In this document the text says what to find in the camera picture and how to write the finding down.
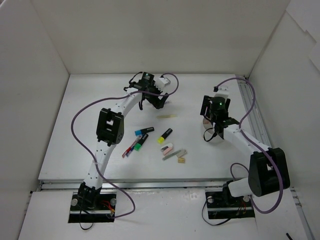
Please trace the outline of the yellow pen tube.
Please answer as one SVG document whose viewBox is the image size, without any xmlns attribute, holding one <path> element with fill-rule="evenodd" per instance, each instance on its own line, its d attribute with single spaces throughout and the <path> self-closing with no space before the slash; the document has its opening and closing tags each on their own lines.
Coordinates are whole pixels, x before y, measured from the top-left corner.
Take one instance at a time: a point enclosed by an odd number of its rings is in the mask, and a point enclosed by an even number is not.
<svg viewBox="0 0 320 240">
<path fill-rule="evenodd" d="M 168 119 L 168 118 L 176 118 L 176 114 L 166 114 L 166 115 L 158 115 L 156 116 L 157 119 Z"/>
</svg>

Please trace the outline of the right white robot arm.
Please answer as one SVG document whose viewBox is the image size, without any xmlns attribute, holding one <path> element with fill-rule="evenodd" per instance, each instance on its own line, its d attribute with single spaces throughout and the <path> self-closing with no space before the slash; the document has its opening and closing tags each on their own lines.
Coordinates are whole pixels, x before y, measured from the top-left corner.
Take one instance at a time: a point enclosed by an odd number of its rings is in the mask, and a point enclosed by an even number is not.
<svg viewBox="0 0 320 240">
<path fill-rule="evenodd" d="M 222 96 L 203 97 L 200 115 L 209 121 L 213 132 L 206 142 L 219 137 L 232 144 L 249 160 L 248 177 L 233 180 L 228 189 L 221 193 L 221 200 L 227 206 L 233 206 L 241 196 L 262 197 L 283 191 L 290 186 L 290 177 L 286 155 L 281 148 L 271 148 L 246 133 L 239 122 L 229 116 L 230 99 Z"/>
</svg>

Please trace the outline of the blue cap black highlighter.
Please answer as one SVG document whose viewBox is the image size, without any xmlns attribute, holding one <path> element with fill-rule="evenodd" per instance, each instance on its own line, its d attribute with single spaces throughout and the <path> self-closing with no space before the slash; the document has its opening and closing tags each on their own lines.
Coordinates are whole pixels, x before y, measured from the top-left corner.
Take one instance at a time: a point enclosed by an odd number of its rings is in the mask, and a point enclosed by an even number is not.
<svg viewBox="0 0 320 240">
<path fill-rule="evenodd" d="M 147 128 L 136 130 L 134 133 L 136 136 L 140 136 L 140 135 L 144 135 L 144 134 L 153 132 L 154 130 L 155 130 L 154 127 L 147 127 Z"/>
</svg>

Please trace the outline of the red pen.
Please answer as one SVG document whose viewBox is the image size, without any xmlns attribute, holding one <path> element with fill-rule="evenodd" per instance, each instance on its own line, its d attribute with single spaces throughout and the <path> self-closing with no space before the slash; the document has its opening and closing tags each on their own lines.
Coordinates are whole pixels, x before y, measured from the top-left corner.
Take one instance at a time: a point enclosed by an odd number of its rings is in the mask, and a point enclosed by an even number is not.
<svg viewBox="0 0 320 240">
<path fill-rule="evenodd" d="M 124 159 L 125 157 L 128 156 L 128 154 L 133 150 L 134 146 L 137 144 L 137 142 L 140 140 L 140 136 L 138 136 L 135 141 L 130 145 L 130 147 L 124 151 L 122 154 L 122 158 Z"/>
</svg>

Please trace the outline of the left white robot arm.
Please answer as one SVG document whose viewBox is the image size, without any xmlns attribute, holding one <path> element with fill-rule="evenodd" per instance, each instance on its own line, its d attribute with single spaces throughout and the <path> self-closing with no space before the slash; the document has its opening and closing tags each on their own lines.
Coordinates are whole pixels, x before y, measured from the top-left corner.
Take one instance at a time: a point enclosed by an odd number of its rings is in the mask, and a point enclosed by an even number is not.
<svg viewBox="0 0 320 240">
<path fill-rule="evenodd" d="M 104 173 L 113 150 L 124 137 L 126 115 L 143 100 L 147 100 L 156 109 L 163 108 L 169 97 L 164 90 L 170 84 L 171 81 L 164 76 L 155 80 L 154 75 L 144 72 L 139 81 L 132 81 L 129 84 L 123 97 L 112 98 L 117 100 L 115 106 L 100 110 L 96 127 L 96 152 L 92 154 L 94 159 L 78 189 L 81 202 L 87 209 L 94 210 L 100 204 L 99 194 Z"/>
</svg>

